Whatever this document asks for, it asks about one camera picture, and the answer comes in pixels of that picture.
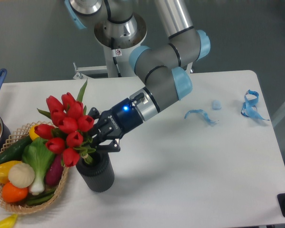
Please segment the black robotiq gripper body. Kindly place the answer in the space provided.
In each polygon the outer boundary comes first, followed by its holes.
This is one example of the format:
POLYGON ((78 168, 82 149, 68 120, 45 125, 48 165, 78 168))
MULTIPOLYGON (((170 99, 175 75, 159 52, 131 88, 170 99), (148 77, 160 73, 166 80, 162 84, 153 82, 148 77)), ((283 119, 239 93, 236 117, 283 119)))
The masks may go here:
POLYGON ((143 123, 138 111, 126 98, 111 109, 102 111, 101 117, 92 127, 93 145, 99 145, 106 140, 121 139, 143 123))

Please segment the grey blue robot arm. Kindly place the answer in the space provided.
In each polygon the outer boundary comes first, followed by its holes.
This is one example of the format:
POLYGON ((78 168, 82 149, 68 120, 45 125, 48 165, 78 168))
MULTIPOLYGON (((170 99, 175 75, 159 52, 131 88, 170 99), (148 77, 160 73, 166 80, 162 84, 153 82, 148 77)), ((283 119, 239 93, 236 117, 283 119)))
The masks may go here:
POLYGON ((67 0, 65 6, 79 29, 91 26, 102 45, 106 65, 77 68, 77 73, 106 71, 109 77, 138 76, 144 87, 99 114, 89 131, 97 152, 117 152, 128 132, 181 100, 192 91, 185 67, 210 51, 210 41, 192 24, 182 0, 155 3, 169 43, 158 49, 142 45, 147 33, 143 18, 130 0, 67 0))

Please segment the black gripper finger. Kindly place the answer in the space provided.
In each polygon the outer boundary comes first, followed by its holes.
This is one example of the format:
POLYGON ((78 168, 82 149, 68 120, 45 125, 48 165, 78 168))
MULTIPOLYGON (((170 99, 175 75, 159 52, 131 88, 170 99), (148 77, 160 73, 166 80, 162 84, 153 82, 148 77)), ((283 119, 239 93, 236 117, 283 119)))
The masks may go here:
POLYGON ((99 118, 101 117, 101 113, 102 112, 99 111, 97 108, 92 107, 87 115, 92 117, 97 122, 99 118))
POLYGON ((115 139, 107 145, 98 145, 95 149, 97 152, 119 152, 121 150, 119 142, 119 139, 115 139))

